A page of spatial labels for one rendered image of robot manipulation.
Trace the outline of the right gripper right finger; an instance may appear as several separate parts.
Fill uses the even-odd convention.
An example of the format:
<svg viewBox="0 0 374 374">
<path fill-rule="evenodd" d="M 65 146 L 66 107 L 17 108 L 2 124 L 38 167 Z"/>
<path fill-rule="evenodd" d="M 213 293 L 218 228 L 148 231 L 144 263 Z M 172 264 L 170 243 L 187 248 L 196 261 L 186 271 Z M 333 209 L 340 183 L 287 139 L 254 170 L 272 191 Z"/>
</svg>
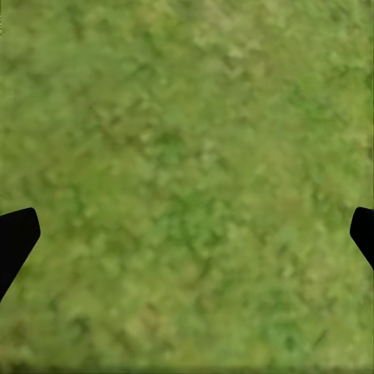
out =
<svg viewBox="0 0 374 374">
<path fill-rule="evenodd" d="M 374 210 L 357 207 L 351 222 L 351 237 L 374 268 Z"/>
</svg>

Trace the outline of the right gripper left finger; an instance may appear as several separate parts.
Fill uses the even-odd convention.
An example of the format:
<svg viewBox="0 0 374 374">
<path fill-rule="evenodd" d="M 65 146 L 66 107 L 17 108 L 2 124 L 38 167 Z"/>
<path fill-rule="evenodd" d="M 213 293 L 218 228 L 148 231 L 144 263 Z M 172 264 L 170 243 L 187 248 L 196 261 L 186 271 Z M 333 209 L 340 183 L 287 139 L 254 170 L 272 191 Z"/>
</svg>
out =
<svg viewBox="0 0 374 374">
<path fill-rule="evenodd" d="M 40 236 L 33 207 L 0 216 L 0 301 Z"/>
</svg>

